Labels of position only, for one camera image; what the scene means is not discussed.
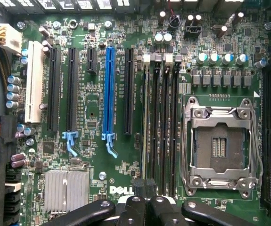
power connector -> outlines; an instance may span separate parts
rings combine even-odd
[[[9,24],[0,24],[0,26],[6,27],[5,44],[0,44],[0,48],[3,48],[13,54],[21,54],[22,49],[22,33],[17,31]]]

green circuit board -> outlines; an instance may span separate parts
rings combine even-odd
[[[125,49],[133,48],[135,59],[141,55],[168,53],[168,48],[163,45],[151,47],[154,43],[154,37],[157,33],[167,33],[172,35],[171,47],[172,54],[180,55],[181,49],[186,48],[187,53],[182,55],[181,70],[178,74],[177,90],[177,148],[175,156],[175,191],[174,199],[181,206],[183,200],[199,200],[212,207],[227,211],[239,216],[249,222],[259,226],[271,225],[271,219],[267,216],[265,209],[260,207],[260,187],[257,186],[248,199],[242,199],[238,191],[225,190],[198,190],[193,197],[188,197],[185,193],[181,180],[181,137],[180,124],[182,105],[189,97],[196,97],[200,105],[237,107],[244,98],[249,98],[254,103],[258,125],[262,121],[261,116],[261,71],[254,67],[255,57],[267,57],[271,50],[270,44],[271,31],[266,31],[264,22],[271,20],[271,11],[267,11],[266,16],[261,10],[248,10],[245,12],[245,18],[233,29],[229,30],[222,38],[216,38],[212,26],[214,24],[224,24],[222,19],[214,19],[209,14],[201,14],[203,33],[197,39],[184,39],[183,27],[175,31],[168,31],[167,23],[163,27],[158,26],[157,16],[153,13],[148,16],[83,16],[83,15],[43,15],[23,17],[27,24],[23,30],[23,47],[27,48],[28,41],[42,41],[42,34],[38,32],[38,27],[46,25],[52,34],[54,45],[57,45],[62,53],[61,58],[61,83],[60,83],[60,101],[59,101],[59,124],[58,132],[47,131],[47,114],[42,111],[41,123],[33,124],[36,128],[34,136],[35,144],[31,147],[25,145],[25,139],[20,139],[17,146],[17,152],[24,152],[27,155],[27,164],[21,169],[8,169],[9,171],[18,170],[23,174],[22,182],[22,210],[20,225],[38,226],[50,219],[60,215],[47,213],[44,210],[44,185],[45,172],[50,170],[68,170],[68,171],[86,171],[89,172],[89,202],[97,199],[107,198],[117,201],[122,195],[132,194],[131,183],[134,178],[149,178],[150,161],[143,157],[143,121],[145,120],[143,112],[145,111],[145,78],[147,74],[143,73],[142,62],[135,60],[134,65],[134,98],[133,98],[133,127],[131,135],[123,133],[124,117],[124,62]],[[69,21],[75,19],[78,23],[76,29],[69,29]],[[55,30],[52,23],[59,21],[61,28]],[[106,29],[105,21],[111,21],[112,28]],[[84,30],[84,23],[94,23],[94,30]],[[103,104],[104,104],[104,83],[105,83],[105,60],[106,49],[99,44],[104,42],[107,46],[112,46],[116,51],[116,74],[115,74],[115,100],[114,100],[114,149],[118,153],[115,159],[107,152],[106,142],[101,139],[103,123]],[[98,72],[96,75],[89,74],[86,71],[87,61],[86,53],[89,47],[97,50]],[[78,154],[81,162],[71,163],[69,159],[71,154],[67,151],[66,141],[62,138],[62,132],[66,131],[66,112],[67,112],[67,83],[68,83],[68,48],[79,50],[79,71],[78,71],[78,90],[77,90],[77,119],[76,131],[79,137],[75,140],[74,150]],[[218,61],[210,67],[207,62],[198,66],[196,57],[199,53],[218,53],[223,56],[232,53],[235,56],[246,54],[248,61],[241,67],[231,63],[228,67],[223,67]],[[19,59],[14,59],[12,75],[21,76],[21,63]],[[192,73],[189,70],[197,70],[197,74],[206,73],[211,75],[213,69],[216,74],[221,75],[222,70],[227,75],[252,76],[252,83],[248,87],[208,87],[193,86]],[[49,86],[49,61],[45,57],[43,67],[43,95],[42,103],[47,103],[50,90]],[[20,90],[19,101],[24,102],[26,79],[22,79],[22,89]],[[161,105],[161,84],[159,87],[159,112],[162,111]],[[20,114],[22,109],[18,109],[14,114]],[[152,107],[147,109],[147,114],[152,115]],[[43,173],[36,171],[36,162],[43,162]],[[168,175],[168,158],[165,160],[165,173]],[[156,165],[155,172],[159,172],[162,165]],[[105,180],[99,179],[99,173],[105,172]]]

black pcie slot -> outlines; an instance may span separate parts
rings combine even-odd
[[[97,51],[93,47],[89,47],[87,50],[87,72],[91,74],[97,74]]]
[[[77,99],[78,99],[78,66],[79,51],[68,49],[68,85],[67,85],[67,115],[66,131],[76,130]]]
[[[128,48],[125,51],[125,86],[124,86],[124,123],[123,133],[132,134],[132,116],[133,116],[133,61],[134,50]]]
[[[59,98],[61,80],[61,52],[57,48],[50,50],[49,58],[49,97],[47,109],[47,130],[58,130]]]
[[[271,200],[271,71],[263,70],[262,81],[262,161],[264,163],[261,197],[267,206]]]
[[[166,68],[163,74],[162,82],[162,99],[161,99],[161,116],[160,116],[160,154],[159,154],[159,175],[158,194],[166,195],[165,182],[165,157],[168,150],[168,118],[169,118],[169,78],[170,68]]]
[[[171,82],[171,123],[170,123],[170,180],[169,180],[169,196],[175,196],[175,156],[177,146],[177,83],[178,83],[179,66],[175,66],[172,73]]]
[[[157,157],[157,127],[158,127],[158,102],[159,102],[159,74],[160,65],[155,65],[152,79],[152,99],[151,99],[151,133],[150,133],[150,178],[155,178],[155,167]]]

